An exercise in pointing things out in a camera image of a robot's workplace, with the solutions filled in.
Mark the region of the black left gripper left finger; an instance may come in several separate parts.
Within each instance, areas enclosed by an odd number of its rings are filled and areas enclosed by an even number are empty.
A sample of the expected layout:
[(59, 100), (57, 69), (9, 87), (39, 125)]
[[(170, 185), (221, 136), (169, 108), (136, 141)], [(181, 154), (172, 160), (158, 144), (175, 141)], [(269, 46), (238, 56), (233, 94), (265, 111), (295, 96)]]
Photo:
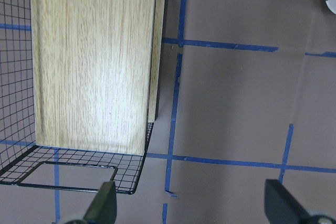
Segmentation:
[(104, 182), (87, 211), (80, 217), (64, 220), (64, 223), (115, 223), (117, 218), (117, 193), (115, 182)]

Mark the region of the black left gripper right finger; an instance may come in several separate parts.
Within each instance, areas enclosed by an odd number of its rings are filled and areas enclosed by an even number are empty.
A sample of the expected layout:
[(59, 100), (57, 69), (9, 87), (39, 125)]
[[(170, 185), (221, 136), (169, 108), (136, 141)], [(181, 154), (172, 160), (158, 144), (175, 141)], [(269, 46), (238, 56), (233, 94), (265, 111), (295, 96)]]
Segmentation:
[(335, 219), (310, 214), (277, 179), (266, 179), (264, 212), (271, 224), (335, 223)]

